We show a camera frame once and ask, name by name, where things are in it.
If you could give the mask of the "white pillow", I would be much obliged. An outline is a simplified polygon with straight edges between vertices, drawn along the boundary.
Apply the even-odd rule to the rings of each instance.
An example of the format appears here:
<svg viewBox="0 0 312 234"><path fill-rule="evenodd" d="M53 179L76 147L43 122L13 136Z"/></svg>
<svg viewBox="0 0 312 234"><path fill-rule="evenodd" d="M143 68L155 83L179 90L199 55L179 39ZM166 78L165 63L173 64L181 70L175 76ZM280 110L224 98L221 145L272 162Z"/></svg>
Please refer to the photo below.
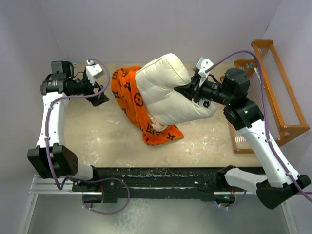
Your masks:
<svg viewBox="0 0 312 234"><path fill-rule="evenodd" d="M208 101L202 107L174 90L191 82L180 58L168 53L145 64L135 74L136 86L154 130L161 132L170 125L211 118L216 106Z"/></svg>

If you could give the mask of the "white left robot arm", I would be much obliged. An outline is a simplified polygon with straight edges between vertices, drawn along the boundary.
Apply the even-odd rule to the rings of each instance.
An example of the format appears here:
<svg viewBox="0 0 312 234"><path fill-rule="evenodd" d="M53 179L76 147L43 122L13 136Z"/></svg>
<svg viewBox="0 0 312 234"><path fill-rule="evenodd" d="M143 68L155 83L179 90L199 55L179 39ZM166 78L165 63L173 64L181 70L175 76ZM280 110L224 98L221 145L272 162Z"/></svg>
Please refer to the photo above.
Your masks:
<svg viewBox="0 0 312 234"><path fill-rule="evenodd" d="M43 101L43 117L39 139L27 158L44 179L73 177L83 180L89 191L100 187L99 177L93 175L93 167L78 161L75 153L66 147L65 114L71 99L84 98L94 107L109 101L104 91L107 85L99 85L97 79L109 73L97 59L86 61L82 78L77 78L74 65L69 61L53 61L51 74L42 82L40 92Z"/></svg>

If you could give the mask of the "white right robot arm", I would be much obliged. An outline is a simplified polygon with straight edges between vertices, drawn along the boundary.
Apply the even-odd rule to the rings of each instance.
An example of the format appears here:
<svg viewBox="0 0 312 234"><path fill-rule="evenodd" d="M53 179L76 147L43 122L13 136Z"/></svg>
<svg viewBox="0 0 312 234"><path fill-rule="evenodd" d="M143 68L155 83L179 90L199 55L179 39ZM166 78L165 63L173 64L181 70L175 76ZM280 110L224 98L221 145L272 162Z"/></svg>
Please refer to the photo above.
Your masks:
<svg viewBox="0 0 312 234"><path fill-rule="evenodd" d="M247 97L250 81L243 70L228 69L222 83L199 83L199 74L195 74L189 84L176 87L175 91L205 108L209 101L224 105L226 120L248 141L265 172L257 175L227 166L217 172L219 189L241 188L257 195L272 210L310 185L310 178L287 161L266 127L260 108Z"/></svg>

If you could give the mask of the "orange patterned pillowcase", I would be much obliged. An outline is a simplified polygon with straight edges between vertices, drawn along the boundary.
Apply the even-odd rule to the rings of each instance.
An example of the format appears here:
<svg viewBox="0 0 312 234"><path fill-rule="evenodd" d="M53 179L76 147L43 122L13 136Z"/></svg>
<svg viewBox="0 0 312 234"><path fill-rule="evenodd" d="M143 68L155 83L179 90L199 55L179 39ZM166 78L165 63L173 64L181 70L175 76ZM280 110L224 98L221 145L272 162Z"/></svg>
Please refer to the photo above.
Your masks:
<svg viewBox="0 0 312 234"><path fill-rule="evenodd" d="M153 128L135 81L135 74L139 69L139 66L120 68L112 74L111 90L121 110L142 131L142 140L148 145L160 145L184 138L175 125L169 125L162 131Z"/></svg>

